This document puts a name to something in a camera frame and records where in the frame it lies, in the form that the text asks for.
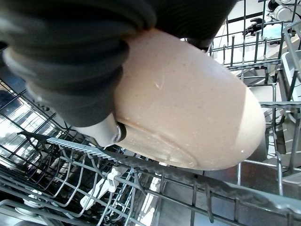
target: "lower dishwasher rack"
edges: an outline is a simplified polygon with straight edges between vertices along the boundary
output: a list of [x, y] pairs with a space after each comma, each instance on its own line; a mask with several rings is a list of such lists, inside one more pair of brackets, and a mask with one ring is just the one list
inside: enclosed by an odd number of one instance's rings
[[[51, 134], [56, 138], [38, 130], [27, 132], [3, 113], [6, 104], [1, 115], [21, 130], [19, 136], [26, 137], [33, 151], [23, 155], [1, 145], [9, 155], [0, 154], [0, 191], [7, 197], [0, 206], [39, 216], [54, 226], [301, 226], [301, 101], [294, 98], [300, 80], [295, 50], [301, 48], [301, 22], [264, 22], [254, 40], [248, 39], [244, 31], [250, 21], [246, 0], [242, 2], [243, 30], [230, 32], [226, 20], [222, 27], [226, 34], [215, 37], [208, 54], [251, 89], [269, 88], [271, 100], [260, 101], [266, 116], [263, 146], [268, 158], [253, 157], [225, 170], [199, 171], [167, 166], [118, 146], [110, 147], [111, 152], [101, 148], [94, 152], [93, 141], [67, 124]], [[264, 19], [266, 1], [260, 2]], [[264, 30], [273, 24], [280, 26], [279, 37], [265, 37]], [[248, 49], [253, 51], [251, 58]], [[242, 60], [235, 59], [237, 51]], [[289, 82], [281, 58], [285, 51], [291, 54], [294, 68]], [[24, 91], [14, 93], [9, 103], [18, 99], [45, 115], [44, 107], [31, 102]], [[53, 117], [45, 121], [58, 125]], [[286, 138], [288, 128], [293, 131], [291, 138]]]

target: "dishwasher rack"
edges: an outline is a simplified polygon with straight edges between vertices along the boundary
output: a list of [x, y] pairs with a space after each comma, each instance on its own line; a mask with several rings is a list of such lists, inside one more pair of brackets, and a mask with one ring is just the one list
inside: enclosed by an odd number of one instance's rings
[[[262, 18], [266, 16], [266, 0], [263, 3]], [[269, 21], [262, 24], [261, 29], [256, 32], [254, 40], [248, 40], [246, 30], [248, 16], [246, 15], [246, 3], [244, 0], [243, 28], [238, 32], [229, 32], [229, 21], [226, 20], [224, 29], [226, 34], [218, 35], [214, 39], [209, 50], [209, 55], [222, 56], [221, 63], [238, 76], [249, 87], [271, 87], [272, 101], [261, 102], [263, 108], [268, 108], [266, 118], [267, 132], [272, 137], [274, 151], [269, 153], [276, 158], [276, 164], [264, 161], [245, 160], [238, 166], [233, 167], [234, 178], [231, 180], [220, 179], [209, 171], [193, 171], [166, 166], [162, 163], [147, 159], [137, 154], [132, 155], [127, 150], [116, 145], [109, 147], [111, 156], [102, 157], [60, 145], [49, 139], [56, 137], [65, 140], [66, 144], [73, 142], [74, 145], [85, 145], [87, 149], [95, 148], [95, 143], [65, 123], [61, 126], [56, 122], [55, 113], [49, 113], [49, 109], [32, 102], [26, 97], [25, 92], [15, 93], [7, 84], [1, 85], [13, 96], [7, 103], [1, 106], [0, 114], [5, 120], [19, 128], [18, 136], [23, 140], [16, 150], [1, 144], [0, 164], [0, 191], [11, 194], [15, 199], [7, 199], [0, 202], [1, 207], [13, 207], [17, 210], [27, 210], [27, 213], [42, 216], [49, 225], [61, 225], [61, 222], [71, 225], [147, 225], [143, 222], [142, 209], [150, 197], [156, 197], [157, 203], [152, 211], [151, 225], [160, 225], [160, 213], [162, 202], [171, 202], [191, 210], [190, 225], [195, 225], [196, 214], [208, 217], [208, 221], [223, 222], [229, 225], [249, 225], [242, 222], [242, 208], [247, 212], [269, 215], [277, 221], [278, 225], [300, 225], [301, 224], [301, 197], [286, 194], [283, 177], [298, 174], [301, 168], [296, 166], [295, 158], [298, 151], [298, 140], [301, 128], [301, 102], [292, 99], [295, 83], [300, 80], [300, 62], [294, 54], [296, 49], [301, 49], [301, 33], [298, 25], [301, 21], [293, 22], [295, 12], [291, 21]], [[264, 31], [267, 25], [279, 24], [280, 34], [277, 38], [265, 38]], [[242, 37], [241, 43], [235, 43], [236, 38]], [[222, 47], [217, 46], [218, 41], [226, 40]], [[270, 43], [277, 43], [277, 51], [273, 56], [268, 55]], [[247, 59], [247, 48], [254, 47], [252, 59]], [[235, 61], [234, 55], [237, 50], [242, 49], [242, 60]], [[282, 53], [289, 51], [294, 59], [294, 74], [290, 88], [285, 94], [284, 101], [276, 101], [277, 86], [283, 86], [281, 76]], [[264, 70], [264, 75], [247, 76], [251, 70]], [[20, 125], [20, 121], [12, 119], [5, 111], [10, 105], [21, 101], [34, 111], [38, 112], [44, 120], [41, 126], [32, 132]], [[278, 132], [286, 118], [294, 119], [294, 135], [292, 151], [288, 166], [283, 166], [279, 145]], [[55, 132], [49, 134], [39, 133], [45, 124], [50, 123]], [[21, 148], [30, 151], [20, 152]], [[263, 174], [268, 170], [275, 170], [272, 180], [275, 181], [271, 192], [258, 187], [248, 187], [244, 184], [243, 172], [248, 167], [262, 167]], [[116, 190], [106, 192], [98, 197], [108, 179], [113, 167], [122, 167], [125, 173], [114, 177], [111, 181], [115, 183]], [[167, 184], [181, 186], [186, 189], [191, 197], [189, 202], [181, 200], [180, 197], [167, 194]], [[82, 205], [81, 200], [88, 200]], [[86, 210], [89, 202], [94, 203]], [[225, 216], [216, 211], [216, 203], [227, 203], [233, 210], [231, 216]]]

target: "ribbed hose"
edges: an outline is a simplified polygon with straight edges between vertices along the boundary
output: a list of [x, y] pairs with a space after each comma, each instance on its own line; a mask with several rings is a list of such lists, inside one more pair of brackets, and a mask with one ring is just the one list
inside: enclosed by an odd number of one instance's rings
[[97, 8], [76, 2], [2, 0], [0, 32], [9, 44], [7, 65], [35, 99], [71, 125], [87, 127], [114, 111], [113, 92], [128, 55], [121, 37], [154, 26], [156, 17], [143, 1], [132, 3], [143, 15], [127, 8], [131, 1], [99, 0]]

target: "rack tine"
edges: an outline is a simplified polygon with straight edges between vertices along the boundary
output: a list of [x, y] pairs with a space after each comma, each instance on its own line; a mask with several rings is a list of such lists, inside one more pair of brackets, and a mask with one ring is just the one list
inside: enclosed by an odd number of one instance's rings
[[295, 16], [296, 16], [296, 9], [297, 9], [297, 2], [298, 2], [298, 0], [295, 0], [295, 3], [294, 3], [294, 8], [293, 8], [292, 22], [295, 20]]
[[[272, 84], [272, 90], [273, 90], [273, 101], [276, 101], [276, 85], [275, 83]], [[277, 153], [277, 133], [276, 133], [276, 108], [272, 109], [272, 131], [273, 131], [273, 142], [274, 142], [274, 148], [275, 152]]]
[[279, 195], [283, 195], [283, 186], [282, 186], [282, 164], [281, 164], [281, 155], [278, 151], [275, 151], [277, 157], [277, 177], [278, 177], [278, 189]]
[[222, 65], [225, 65], [225, 60], [226, 60], [226, 45], [223, 46], [222, 52], [223, 52], [223, 62], [222, 62]]
[[244, 42], [246, 40], [246, 0], [244, 0]]
[[129, 220], [130, 220], [130, 217], [133, 213], [133, 208], [134, 208], [134, 201], [135, 201], [135, 193], [136, 193], [136, 188], [133, 187], [133, 191], [132, 191], [132, 198], [131, 198], [131, 205], [130, 205], [130, 211], [128, 213], [128, 217], [127, 217], [127, 220], [124, 224], [124, 226], [127, 226]]
[[41, 168], [41, 164], [42, 164], [42, 154], [41, 153], [39, 153], [39, 155], [40, 155], [40, 158], [39, 158], [39, 165], [38, 165], [38, 167], [36, 167], [36, 169], [33, 171], [33, 173], [31, 174], [31, 175], [28, 175], [28, 179], [31, 179], [33, 176], [34, 176], [34, 174], [39, 170], [39, 168]]
[[57, 167], [56, 167], [56, 170], [55, 170], [55, 174], [52, 176], [52, 179], [49, 181], [48, 185], [45, 186], [42, 190], [45, 191], [49, 188], [49, 186], [52, 184], [52, 182], [54, 181], [55, 177], [57, 176], [58, 174], [58, 171], [60, 169], [60, 165], [61, 165], [61, 158], [58, 158], [58, 163], [57, 163]]
[[70, 195], [68, 201], [67, 201], [65, 204], [63, 204], [63, 205], [61, 204], [60, 206], [62, 206], [62, 207], [68, 206], [69, 203], [71, 202], [71, 200], [73, 199], [74, 195], [75, 195], [76, 192], [78, 191], [78, 188], [79, 188], [79, 186], [80, 186], [80, 184], [81, 184], [81, 180], [82, 180], [82, 176], [83, 176], [83, 171], [84, 171], [84, 168], [81, 167], [80, 173], [79, 173], [79, 181], [78, 181], [76, 187], [74, 188], [74, 191], [73, 191], [72, 194]]
[[293, 26], [293, 28], [294, 28], [294, 30], [296, 31], [296, 33], [297, 33], [299, 39], [301, 39], [301, 32], [300, 32], [299, 26], [295, 25], [295, 26]]
[[227, 46], [229, 45], [229, 22], [228, 17], [226, 19], [226, 28], [227, 28]]
[[241, 162], [237, 165], [237, 185], [241, 184]]
[[72, 156], [73, 156], [73, 150], [71, 151], [71, 155], [70, 155], [70, 158], [67, 156], [66, 152], [65, 152], [65, 149], [63, 147], [61, 147], [59, 145], [60, 149], [62, 150], [63, 152], [63, 155], [64, 157], [68, 160], [68, 162], [72, 165], [72, 166], [76, 166], [74, 163], [73, 163], [73, 160], [72, 160]]
[[140, 181], [139, 181], [139, 177], [138, 177], [138, 172], [136, 169], [132, 168], [132, 172], [134, 173], [134, 177], [135, 177], [135, 183], [139, 186], [139, 189], [142, 191], [142, 193], [147, 196], [147, 193], [145, 191], [145, 189], [143, 188], [143, 186], [141, 185]]
[[268, 45], [268, 39], [264, 39], [264, 51], [263, 51], [263, 59], [267, 60], [266, 54], [267, 54], [267, 45]]
[[268, 81], [269, 81], [269, 71], [265, 70], [264, 84], [268, 84]]
[[259, 42], [259, 32], [257, 32], [257, 33], [256, 33], [256, 44], [255, 44], [255, 56], [254, 56], [254, 63], [256, 63], [256, 62], [257, 62], [258, 42]]
[[296, 80], [297, 80], [298, 74], [299, 74], [299, 72], [297, 70], [295, 70], [293, 72], [292, 83], [291, 83], [291, 86], [290, 86], [290, 90], [289, 90], [289, 92], [287, 94], [287, 101], [291, 101], [291, 99], [292, 99], [293, 90], [295, 89], [295, 84], [296, 84]]
[[97, 177], [98, 177], [98, 172], [95, 173], [95, 176], [94, 176], [94, 182], [93, 182], [93, 188], [92, 188], [92, 191], [91, 191], [91, 194], [90, 196], [88, 197], [88, 200], [86, 201], [86, 204], [83, 206], [83, 209], [81, 210], [81, 212], [79, 213], [80, 215], [82, 215], [84, 213], [84, 211], [86, 210], [93, 194], [94, 194], [94, 191], [95, 191], [95, 188], [96, 188], [96, 184], [97, 184]]
[[238, 222], [238, 205], [239, 205], [239, 199], [235, 199], [234, 201], [234, 220]]
[[232, 46], [231, 46], [231, 62], [230, 62], [230, 67], [232, 67], [232, 66], [233, 66], [234, 39], [235, 39], [235, 35], [233, 35], [233, 36], [232, 36]]
[[242, 64], [245, 63], [245, 52], [246, 52], [246, 41], [243, 41], [243, 58], [242, 58]]
[[264, 29], [264, 17], [265, 17], [265, 4], [266, 1], [263, 1], [263, 10], [262, 10], [262, 24], [261, 24], [261, 39], [263, 39], [263, 29]]
[[293, 145], [292, 145], [292, 154], [290, 158], [290, 164], [289, 164], [289, 171], [291, 174], [294, 172], [294, 166], [295, 166], [295, 157], [298, 150], [298, 144], [299, 144], [299, 138], [300, 138], [300, 129], [301, 129], [301, 115], [300, 115], [300, 109], [297, 113], [298, 117], [295, 124], [295, 131], [293, 135]]
[[280, 40], [280, 45], [279, 45], [279, 52], [278, 52], [278, 59], [281, 58], [281, 55], [282, 55], [282, 47], [283, 47], [283, 42], [284, 42], [284, 34], [281, 33], [281, 40]]
[[294, 48], [293, 48], [293, 44], [291, 42], [291, 35], [288, 34], [288, 29], [290, 26], [288, 25], [286, 28], [284, 28], [284, 39], [285, 39], [285, 42], [286, 42], [286, 45], [287, 45], [287, 48], [290, 52], [290, 54], [292, 55], [292, 59], [293, 59], [293, 65], [295, 67], [295, 70], [298, 71], [297, 75], [298, 75], [298, 79], [301, 81], [301, 77], [299, 75], [299, 72], [301, 71], [301, 66], [300, 66], [300, 62], [298, 60], [298, 57], [297, 57], [297, 54], [296, 52], [294, 51]]
[[[162, 194], [163, 193], [163, 189], [164, 189], [164, 181], [165, 181], [165, 175], [164, 172], [162, 172], [161, 175], [161, 179], [160, 179], [160, 189], [159, 189], [159, 193]], [[153, 220], [153, 225], [158, 225], [159, 224], [159, 219], [160, 219], [160, 214], [161, 214], [161, 207], [162, 207], [162, 199], [159, 198], [158, 203], [157, 203], [157, 208], [155, 210], [156, 215], [155, 218]]]
[[287, 226], [293, 226], [293, 214], [289, 212], [287, 214]]
[[66, 177], [65, 180], [62, 182], [60, 188], [57, 190], [57, 192], [51, 197], [51, 198], [56, 198], [57, 195], [60, 193], [61, 189], [64, 187], [64, 185], [66, 184], [68, 178], [69, 178], [69, 173], [70, 173], [70, 169], [71, 169], [71, 162], [69, 162], [68, 164], [68, 169], [67, 169], [67, 173], [66, 173]]
[[279, 72], [279, 71], [281, 71], [280, 65], [277, 65], [276, 68], [275, 68], [275, 74], [274, 74], [274, 77], [273, 77], [273, 83], [276, 83], [276, 82], [277, 82], [278, 72]]
[[[196, 200], [197, 200], [197, 191], [198, 187], [196, 185], [193, 185], [193, 191], [192, 191], [192, 206], [196, 206]], [[195, 219], [195, 211], [191, 210], [190, 215], [190, 226], [194, 226], [194, 219]]]
[[206, 195], [206, 204], [207, 211], [210, 223], [214, 223], [213, 213], [212, 213], [212, 192], [210, 191], [209, 186], [205, 187], [205, 195]]
[[[52, 205], [56, 206], [56, 207], [59, 207], [58, 204], [56, 204], [55, 202], [52, 202], [51, 203]], [[69, 219], [74, 219], [74, 216], [68, 212], [62, 212], [64, 215], [66, 215]]]
[[107, 205], [106, 205], [106, 207], [105, 207], [105, 209], [104, 209], [104, 211], [103, 211], [103, 213], [102, 213], [102, 217], [100, 218], [99, 222], [97, 223], [97, 226], [100, 226], [100, 225], [101, 225], [101, 223], [102, 223], [102, 221], [103, 221], [103, 219], [104, 219], [105, 213], [107, 212], [107, 210], [108, 210], [108, 208], [109, 208], [109, 205], [110, 205], [110, 203], [111, 203], [111, 201], [112, 201], [112, 197], [113, 197], [113, 193], [110, 192], [110, 197], [109, 197], [108, 203], [107, 203]]
[[209, 49], [209, 56], [212, 57], [212, 43], [211, 43], [210, 49]]
[[92, 157], [90, 154], [88, 154], [88, 153], [87, 153], [87, 155], [88, 155], [88, 158], [91, 160], [94, 169], [97, 171], [97, 173], [98, 173], [103, 179], [105, 179], [106, 177], [103, 175], [103, 173], [102, 173], [102, 172], [99, 170], [99, 168], [96, 166], [93, 157]]

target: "wire rack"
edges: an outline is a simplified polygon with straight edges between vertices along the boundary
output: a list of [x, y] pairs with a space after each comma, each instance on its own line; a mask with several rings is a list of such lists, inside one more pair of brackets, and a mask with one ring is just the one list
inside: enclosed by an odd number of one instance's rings
[[[266, 11], [267, 1], [260, 0], [259, 3], [263, 9], [262, 23], [255, 26], [259, 28], [258, 31], [251, 37], [247, 35], [246, 29], [252, 22], [246, 14], [247, 1], [244, 0], [243, 18], [235, 22], [241, 25], [235, 26], [241, 30], [231, 31], [233, 26], [227, 19], [208, 54], [249, 87], [271, 88], [272, 100], [260, 103], [262, 108], [268, 109], [265, 112], [266, 148], [269, 158], [275, 159], [274, 163], [248, 159], [224, 171], [193, 171], [166, 166], [137, 154], [130, 154], [131, 161], [114, 161], [114, 157], [103, 158], [73, 150], [51, 143], [48, 138], [58, 137], [91, 147], [95, 147], [95, 143], [66, 123], [61, 126], [54, 119], [55, 113], [49, 113], [50, 109], [31, 101], [26, 97], [25, 90], [15, 93], [1, 82], [11, 98], [1, 106], [0, 114], [3, 120], [9, 121], [18, 130], [18, 135], [15, 134], [10, 142], [17, 137], [22, 139], [13, 150], [3, 144], [0, 146], [0, 191], [15, 197], [1, 201], [0, 206], [28, 210], [43, 219], [53, 219], [52, 225], [59, 225], [59, 222], [85, 226], [161, 225], [160, 215], [166, 206], [164, 203], [188, 210], [188, 225], [191, 226], [196, 225], [199, 215], [206, 216], [207, 222], [217, 221], [236, 226], [264, 225], [264, 219], [272, 219], [271, 225], [275, 225], [275, 222], [277, 225], [301, 225], [301, 181], [295, 180], [292, 186], [285, 180], [301, 172], [297, 164], [301, 101], [293, 97], [299, 86], [298, 81], [301, 81], [300, 62], [295, 52], [301, 48], [301, 21], [292, 23], [298, 1], [294, 2], [293, 17], [288, 21], [266, 21], [269, 15]], [[271, 26], [279, 27], [276, 37], [269, 37], [265, 33]], [[289, 52], [293, 59], [294, 70], [289, 83], [283, 77], [281, 56], [285, 52]], [[263, 75], [254, 73], [259, 71], [263, 71]], [[285, 91], [281, 93], [281, 101], [277, 101], [277, 92], [283, 87]], [[31, 130], [24, 128], [22, 120], [13, 118], [13, 113], [5, 111], [14, 104], [14, 113], [20, 105], [26, 105], [43, 122]], [[284, 165], [282, 158], [288, 152], [281, 149], [283, 142], [279, 132], [284, 130], [287, 120], [293, 122], [293, 138], [289, 163]], [[46, 124], [52, 129], [39, 133]], [[118, 146], [110, 147], [109, 151], [117, 156], [129, 155], [127, 150]], [[125, 169], [124, 173], [114, 178], [116, 190], [99, 197], [99, 190], [114, 167]], [[250, 173], [250, 169], [260, 170], [265, 176], [263, 185], [252, 184], [259, 179], [259, 174], [251, 181], [244, 176], [244, 172]], [[233, 175], [232, 178], [223, 178], [224, 172]], [[170, 192], [171, 187], [175, 186], [185, 191], [186, 199]], [[150, 220], [145, 221], [146, 204], [150, 200], [155, 204], [152, 210], [147, 211], [151, 215]], [[229, 211], [225, 214], [217, 206]], [[256, 224], [255, 221], [246, 220], [246, 215], [250, 214], [261, 221]]]

